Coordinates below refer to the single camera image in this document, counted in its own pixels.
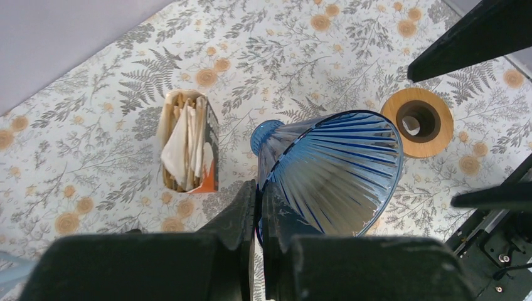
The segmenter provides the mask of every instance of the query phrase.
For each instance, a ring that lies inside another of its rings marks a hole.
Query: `glass base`
[[[265,142],[270,135],[280,126],[284,125],[283,122],[279,120],[266,120],[262,122],[258,127],[253,131],[251,135],[251,150],[253,153],[258,156],[260,151],[260,146]]]

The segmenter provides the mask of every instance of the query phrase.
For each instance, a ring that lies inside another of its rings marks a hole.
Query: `black cable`
[[[532,268],[532,262],[531,263],[527,263],[525,265],[515,265],[513,267],[502,268],[502,269],[498,270],[495,274],[493,274],[493,279],[500,280],[500,279],[502,279],[504,274],[506,274],[506,272],[508,272],[508,271],[522,270],[522,269],[525,269],[525,268]]]

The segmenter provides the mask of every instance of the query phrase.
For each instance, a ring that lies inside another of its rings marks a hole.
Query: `transparent blue cup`
[[[400,178],[403,148],[395,126],[365,110],[294,124],[268,120],[252,134],[258,189],[268,185],[328,235],[364,234]]]

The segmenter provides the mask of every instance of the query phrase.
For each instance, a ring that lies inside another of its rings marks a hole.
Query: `table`
[[[505,59],[407,81],[408,64],[456,21],[439,0],[170,4],[0,119],[0,250],[37,260],[63,235],[196,230],[257,175],[249,138],[260,122],[379,111],[412,86],[445,99],[454,138],[405,160],[370,234],[446,239],[471,213],[450,198],[499,184],[532,149],[532,85]],[[174,88],[207,94],[217,112],[216,194],[162,183],[154,134]],[[255,276],[261,300],[260,267]]]

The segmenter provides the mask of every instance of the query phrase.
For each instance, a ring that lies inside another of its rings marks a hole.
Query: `gray surface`
[[[459,15],[463,16],[473,9],[481,0],[444,0]],[[506,58],[516,67],[521,69],[528,77],[532,78],[532,48],[519,50]]]
[[[172,0],[1,0],[0,114]]]

